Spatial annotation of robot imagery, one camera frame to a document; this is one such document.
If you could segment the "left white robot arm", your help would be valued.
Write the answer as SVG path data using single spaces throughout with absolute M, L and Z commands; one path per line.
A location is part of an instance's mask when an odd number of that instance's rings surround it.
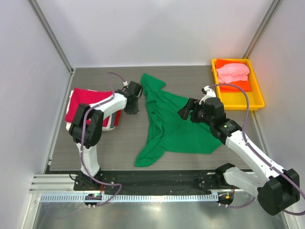
M 114 129 L 122 112 L 138 113 L 138 100 L 143 88 L 131 81 L 116 91 L 98 92 L 75 88 L 70 95 L 66 112 L 66 129 L 76 144 L 81 172 L 74 179 L 74 190 L 95 191 L 101 186 L 101 168 L 97 144 L 102 132 Z

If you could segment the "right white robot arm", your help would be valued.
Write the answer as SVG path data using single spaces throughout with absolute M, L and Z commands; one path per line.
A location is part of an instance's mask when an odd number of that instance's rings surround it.
M 211 133 L 233 150 L 252 169 L 243 172 L 228 163 L 216 169 L 215 183 L 219 188 L 236 186 L 255 197 L 265 212 L 274 216 L 298 202 L 304 192 L 299 174 L 286 170 L 260 150 L 234 120 L 226 117 L 224 105 L 217 97 L 190 98 L 178 115 L 194 123 L 204 123 Z

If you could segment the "green t-shirt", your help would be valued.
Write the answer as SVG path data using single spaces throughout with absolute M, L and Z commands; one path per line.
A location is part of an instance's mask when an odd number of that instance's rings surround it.
M 163 90 L 166 82 L 146 73 L 141 76 L 141 85 L 149 128 L 146 145 L 138 154 L 135 167 L 149 167 L 165 152 L 211 154 L 222 144 L 206 124 L 192 123 L 178 115 L 188 98 Z

